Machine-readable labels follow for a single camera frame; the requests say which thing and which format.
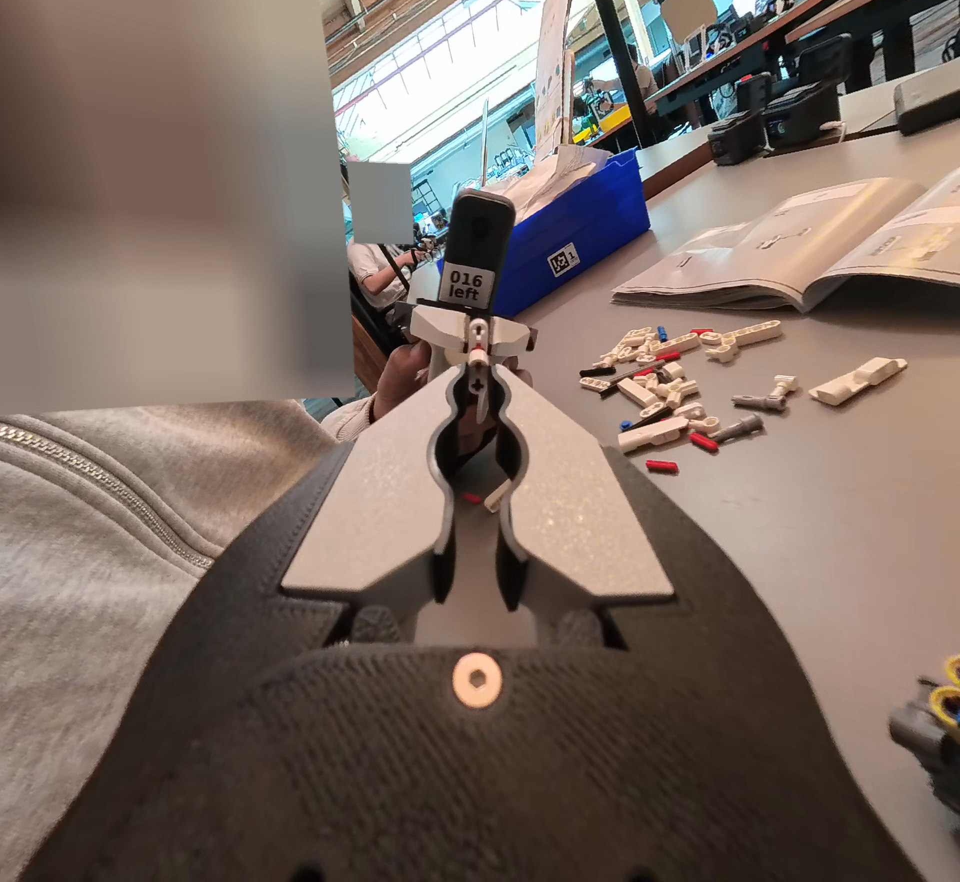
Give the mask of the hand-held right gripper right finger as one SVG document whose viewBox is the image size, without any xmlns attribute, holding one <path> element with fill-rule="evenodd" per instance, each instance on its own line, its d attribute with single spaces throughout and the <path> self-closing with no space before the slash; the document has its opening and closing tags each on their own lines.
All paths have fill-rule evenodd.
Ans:
<svg viewBox="0 0 960 882">
<path fill-rule="evenodd" d="M 674 586 L 611 456 L 596 437 L 504 365 L 493 370 L 499 504 L 495 572 L 511 612 L 663 604 Z"/>
</svg>

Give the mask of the person's left hand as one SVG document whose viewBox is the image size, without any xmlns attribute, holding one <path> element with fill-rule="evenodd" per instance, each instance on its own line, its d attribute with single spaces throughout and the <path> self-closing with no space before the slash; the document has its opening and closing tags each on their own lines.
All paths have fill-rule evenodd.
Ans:
<svg viewBox="0 0 960 882">
<path fill-rule="evenodd" d="M 431 358 L 432 346 L 422 340 L 392 351 L 372 396 L 368 410 L 369 425 L 385 418 L 426 385 Z M 479 422 L 475 407 L 461 417 L 458 423 L 459 467 L 490 444 L 498 432 L 497 425 L 492 417 Z"/>
</svg>

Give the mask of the person's left forearm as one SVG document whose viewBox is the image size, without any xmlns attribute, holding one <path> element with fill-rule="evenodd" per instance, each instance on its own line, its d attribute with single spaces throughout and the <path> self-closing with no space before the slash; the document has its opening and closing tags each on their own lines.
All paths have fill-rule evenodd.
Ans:
<svg viewBox="0 0 960 882">
<path fill-rule="evenodd" d="M 334 444 L 350 442 L 374 423 L 376 403 L 376 395 L 350 401 L 321 420 L 320 428 Z"/>
</svg>

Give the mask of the black battery charger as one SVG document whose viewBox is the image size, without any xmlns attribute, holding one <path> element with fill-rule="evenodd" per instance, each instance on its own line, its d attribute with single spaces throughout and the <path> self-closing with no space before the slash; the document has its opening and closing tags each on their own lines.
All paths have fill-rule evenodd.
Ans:
<svg viewBox="0 0 960 882">
<path fill-rule="evenodd" d="M 707 134 L 707 144 L 719 167 L 736 166 L 766 153 L 762 110 L 741 111 L 718 121 Z"/>
<path fill-rule="evenodd" d="M 762 111 L 768 147 L 784 151 L 819 139 L 824 126 L 841 121 L 839 94 L 833 82 L 815 82 L 770 101 Z"/>
</svg>

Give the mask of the dark grey case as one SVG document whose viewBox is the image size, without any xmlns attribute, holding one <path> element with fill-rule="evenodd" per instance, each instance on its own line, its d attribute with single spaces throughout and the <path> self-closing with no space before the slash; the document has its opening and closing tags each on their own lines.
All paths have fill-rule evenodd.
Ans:
<svg viewBox="0 0 960 882">
<path fill-rule="evenodd" d="M 894 86 L 893 99 L 896 128 L 904 136 L 958 119 L 959 60 L 900 80 Z"/>
</svg>

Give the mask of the pile of loose lego pieces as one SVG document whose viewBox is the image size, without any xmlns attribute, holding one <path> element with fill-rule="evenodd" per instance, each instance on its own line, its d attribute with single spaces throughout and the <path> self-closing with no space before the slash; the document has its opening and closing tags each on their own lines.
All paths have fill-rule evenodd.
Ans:
<svg viewBox="0 0 960 882">
<path fill-rule="evenodd" d="M 702 350 L 703 359 L 728 364 L 743 349 L 773 342 L 783 333 L 779 320 L 727 332 L 697 328 L 675 337 L 667 337 L 663 328 L 632 329 L 593 367 L 580 372 L 579 384 L 602 398 L 623 396 L 636 406 L 634 418 L 619 427 L 617 444 L 623 454 L 682 439 L 714 454 L 729 441 L 718 444 L 709 434 L 733 422 L 724 426 L 708 414 L 701 385 L 687 372 L 683 357 Z"/>
</svg>

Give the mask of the black metal pole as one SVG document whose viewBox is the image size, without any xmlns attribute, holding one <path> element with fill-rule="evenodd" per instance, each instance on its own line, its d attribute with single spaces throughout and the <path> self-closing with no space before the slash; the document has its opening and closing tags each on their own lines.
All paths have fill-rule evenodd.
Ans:
<svg viewBox="0 0 960 882">
<path fill-rule="evenodd" d="M 642 90 L 627 48 L 614 0 L 594 0 L 619 81 L 630 109 L 631 124 L 638 144 L 649 148 L 656 143 Z"/>
</svg>

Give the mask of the grey lego axle pin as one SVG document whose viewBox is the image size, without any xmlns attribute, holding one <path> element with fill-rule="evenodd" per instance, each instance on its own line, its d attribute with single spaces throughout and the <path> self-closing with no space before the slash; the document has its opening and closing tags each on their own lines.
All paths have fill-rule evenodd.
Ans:
<svg viewBox="0 0 960 882">
<path fill-rule="evenodd" d="M 730 425 L 711 432 L 708 437 L 716 444 L 750 437 L 764 430 L 763 419 L 755 412 L 744 415 Z"/>
</svg>

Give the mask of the small white lego beam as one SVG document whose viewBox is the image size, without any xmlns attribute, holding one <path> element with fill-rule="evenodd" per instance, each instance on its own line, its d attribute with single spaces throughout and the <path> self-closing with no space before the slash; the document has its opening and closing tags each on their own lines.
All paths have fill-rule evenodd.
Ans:
<svg viewBox="0 0 960 882">
<path fill-rule="evenodd" d="M 476 425 L 487 429 L 496 423 L 497 413 L 492 409 L 491 370 L 486 363 L 471 364 L 467 372 L 468 408 L 473 411 Z"/>
</svg>

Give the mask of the open instruction booklet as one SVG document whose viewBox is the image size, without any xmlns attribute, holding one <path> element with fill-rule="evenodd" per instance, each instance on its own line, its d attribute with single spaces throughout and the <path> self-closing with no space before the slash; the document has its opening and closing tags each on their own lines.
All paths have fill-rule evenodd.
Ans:
<svg viewBox="0 0 960 882">
<path fill-rule="evenodd" d="M 924 189 L 860 179 L 702 232 L 615 288 L 612 303 L 808 313 L 849 279 L 958 286 L 959 169 Z"/>
</svg>

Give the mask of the long white lego panel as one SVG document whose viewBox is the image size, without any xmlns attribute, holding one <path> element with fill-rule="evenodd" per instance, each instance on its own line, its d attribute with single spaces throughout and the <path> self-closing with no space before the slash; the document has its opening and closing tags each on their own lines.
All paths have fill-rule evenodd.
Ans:
<svg viewBox="0 0 960 882">
<path fill-rule="evenodd" d="M 908 361 L 900 358 L 874 357 L 825 383 L 808 390 L 810 398 L 830 407 L 839 407 L 862 392 L 878 386 L 908 368 Z"/>
</svg>

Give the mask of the grey zip hoodie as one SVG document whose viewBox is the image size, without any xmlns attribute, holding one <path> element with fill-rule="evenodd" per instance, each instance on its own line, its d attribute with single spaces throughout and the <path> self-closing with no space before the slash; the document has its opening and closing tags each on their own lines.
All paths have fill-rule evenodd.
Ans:
<svg viewBox="0 0 960 882">
<path fill-rule="evenodd" d="M 2 416 L 1 863 L 82 789 L 164 631 L 335 444 L 299 400 Z"/>
</svg>

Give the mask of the lego airplane model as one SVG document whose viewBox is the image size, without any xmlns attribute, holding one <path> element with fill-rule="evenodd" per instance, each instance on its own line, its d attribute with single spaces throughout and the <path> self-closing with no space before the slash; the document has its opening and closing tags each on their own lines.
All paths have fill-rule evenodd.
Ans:
<svg viewBox="0 0 960 882">
<path fill-rule="evenodd" d="M 889 718 L 895 744 L 909 751 L 929 776 L 934 797 L 959 814 L 959 655 L 943 671 L 947 683 L 918 679 L 918 695 Z"/>
</svg>

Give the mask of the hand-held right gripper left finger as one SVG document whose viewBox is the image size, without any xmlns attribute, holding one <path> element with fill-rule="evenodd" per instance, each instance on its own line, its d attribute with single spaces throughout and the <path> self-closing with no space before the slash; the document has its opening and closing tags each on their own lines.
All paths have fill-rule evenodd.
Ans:
<svg viewBox="0 0 960 882">
<path fill-rule="evenodd" d="M 456 431 L 450 367 L 347 445 L 280 583 L 292 596 L 383 606 L 400 620 L 446 599 L 453 510 L 441 439 Z"/>
</svg>

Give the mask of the white paper sheets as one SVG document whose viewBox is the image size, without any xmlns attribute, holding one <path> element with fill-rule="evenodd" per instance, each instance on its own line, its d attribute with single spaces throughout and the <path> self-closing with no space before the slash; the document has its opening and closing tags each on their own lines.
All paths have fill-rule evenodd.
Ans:
<svg viewBox="0 0 960 882">
<path fill-rule="evenodd" d="M 482 190 L 508 199 L 518 225 L 579 182 L 602 171 L 612 157 L 605 149 L 561 144 L 556 152 L 534 163 L 525 174 L 489 182 Z"/>
</svg>

